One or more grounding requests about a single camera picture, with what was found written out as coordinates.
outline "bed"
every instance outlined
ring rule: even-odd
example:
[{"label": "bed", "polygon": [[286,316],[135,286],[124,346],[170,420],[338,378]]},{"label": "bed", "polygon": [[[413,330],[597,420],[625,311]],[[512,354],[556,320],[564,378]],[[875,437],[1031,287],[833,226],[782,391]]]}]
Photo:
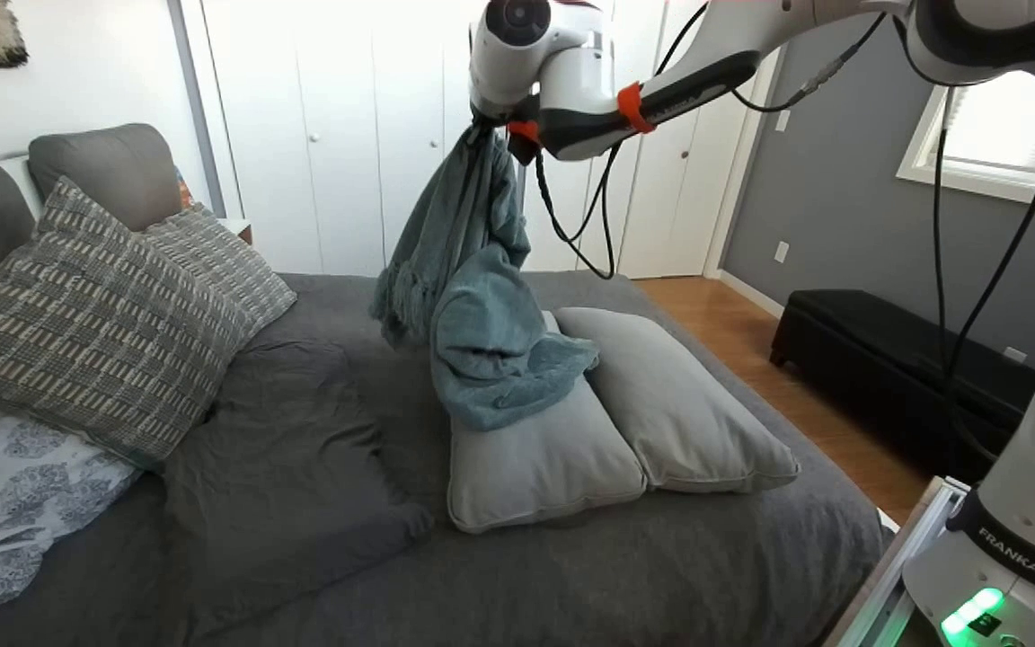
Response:
[{"label": "bed", "polygon": [[[114,155],[98,141],[122,141],[130,131],[143,133],[122,128],[74,148],[86,155],[81,189],[90,169],[120,173],[100,167]],[[176,191],[170,148],[155,136],[147,148],[157,163],[133,155],[130,183]],[[147,205],[143,191],[130,189],[120,203]],[[285,286],[294,306],[235,354],[219,395],[184,447],[86,528],[57,538],[26,594],[0,603],[0,644],[818,644],[886,543],[875,506],[808,440],[629,280],[588,272],[530,272],[528,286],[551,314],[593,306],[657,320],[794,455],[796,479],[744,495],[642,492],[556,522],[459,531],[447,506],[449,420],[431,391],[427,356],[384,346],[369,320],[369,276],[285,276]],[[300,479],[329,488],[328,504],[377,506],[382,518],[366,516],[358,528],[338,525],[329,543],[310,538],[292,561],[252,561],[252,543],[235,535],[252,535],[258,525],[317,528],[317,518],[329,525],[334,511],[318,506],[323,501],[305,506],[292,488],[297,479],[280,479],[286,476],[280,461],[292,457],[280,441],[317,440],[317,423],[328,423],[329,441],[294,450],[323,461],[323,473],[344,476],[351,463],[369,473]],[[254,483],[276,479],[286,511],[285,495],[239,492],[244,473]],[[202,511],[211,518],[181,518],[199,511],[171,488],[181,479],[209,479]],[[181,610],[206,594],[219,596],[217,610]]]}]

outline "wooden floor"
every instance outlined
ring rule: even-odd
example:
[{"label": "wooden floor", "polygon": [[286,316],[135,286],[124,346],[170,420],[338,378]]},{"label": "wooden floor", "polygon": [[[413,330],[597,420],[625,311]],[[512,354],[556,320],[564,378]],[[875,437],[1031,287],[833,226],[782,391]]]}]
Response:
[{"label": "wooden floor", "polygon": [[722,280],[636,280],[671,320],[706,346],[739,380],[794,420],[884,516],[905,522],[928,476],[890,457],[859,420],[768,364],[775,316]]}]

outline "white wall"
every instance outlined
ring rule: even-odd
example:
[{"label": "white wall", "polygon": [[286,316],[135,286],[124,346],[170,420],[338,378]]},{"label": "white wall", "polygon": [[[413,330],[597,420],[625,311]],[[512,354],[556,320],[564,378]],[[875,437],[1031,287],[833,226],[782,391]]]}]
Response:
[{"label": "white wall", "polygon": [[170,0],[12,0],[28,65],[0,72],[0,155],[40,133],[151,123],[209,203]]}]

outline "robotic arm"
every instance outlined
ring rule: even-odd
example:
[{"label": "robotic arm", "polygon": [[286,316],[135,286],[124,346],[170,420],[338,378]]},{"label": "robotic arm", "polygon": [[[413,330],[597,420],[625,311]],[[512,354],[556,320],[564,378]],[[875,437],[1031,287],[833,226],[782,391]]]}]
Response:
[{"label": "robotic arm", "polygon": [[[929,80],[1035,72],[1035,0],[710,0],[684,60],[611,89],[597,3],[487,0],[469,33],[473,112],[522,123],[556,160],[593,160],[739,87],[782,41],[861,12],[905,15],[905,48]],[[992,644],[969,630],[972,610],[1035,644],[1035,399],[945,535],[905,566],[905,591],[945,644]]]}]

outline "window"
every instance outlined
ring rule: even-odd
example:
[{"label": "window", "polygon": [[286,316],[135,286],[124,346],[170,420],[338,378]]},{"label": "window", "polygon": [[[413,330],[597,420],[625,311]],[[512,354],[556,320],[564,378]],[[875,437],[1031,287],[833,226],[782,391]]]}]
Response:
[{"label": "window", "polygon": [[[935,89],[910,141],[898,178],[935,183],[945,93]],[[957,89],[945,144],[945,189],[1004,203],[1035,196],[1035,77],[1006,72]]]}]

